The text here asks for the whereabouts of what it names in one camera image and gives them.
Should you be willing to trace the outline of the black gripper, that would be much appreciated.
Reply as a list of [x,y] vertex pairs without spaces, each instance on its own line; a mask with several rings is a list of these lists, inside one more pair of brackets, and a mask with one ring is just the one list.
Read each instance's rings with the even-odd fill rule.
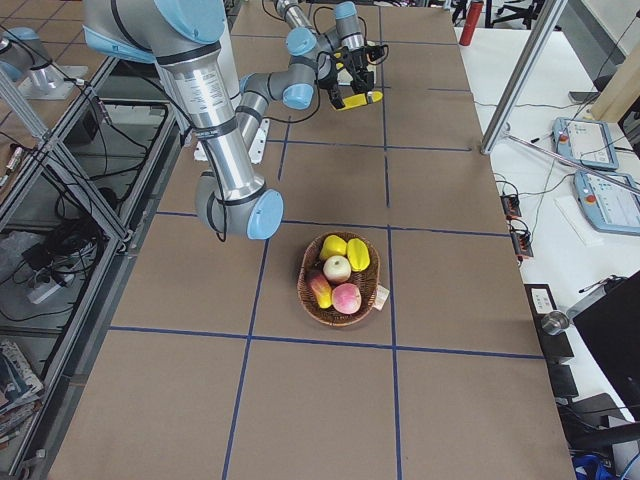
[[329,93],[329,100],[335,110],[345,108],[338,84],[338,60],[333,53],[320,52],[317,55],[317,86]]
[[368,70],[368,45],[348,51],[348,71],[355,73],[355,93],[359,104],[373,102],[374,73]]

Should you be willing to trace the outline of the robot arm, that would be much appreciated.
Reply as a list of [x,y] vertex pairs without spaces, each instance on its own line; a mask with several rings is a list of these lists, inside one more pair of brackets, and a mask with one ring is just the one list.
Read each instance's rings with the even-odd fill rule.
[[356,6],[335,6],[335,25],[319,33],[296,1],[277,1],[289,26],[286,70],[239,78],[225,35],[221,1],[88,1],[84,7],[87,45],[121,60],[153,64],[168,75],[166,95],[179,107],[211,166],[198,182],[196,210],[221,240],[244,235],[265,240],[277,231],[284,211],[279,192],[253,170],[249,149],[272,102],[307,109],[318,90],[345,110],[338,69],[352,77],[354,99],[380,98],[368,66],[383,56],[362,32]]
[[379,99],[369,70],[369,45],[353,2],[334,7],[335,26],[324,33],[314,28],[297,1],[276,1],[274,6],[290,27],[285,39],[290,60],[284,71],[254,73],[240,81],[241,100],[235,113],[247,147],[254,143],[272,102],[305,110],[316,92],[324,90],[331,106],[343,111]]

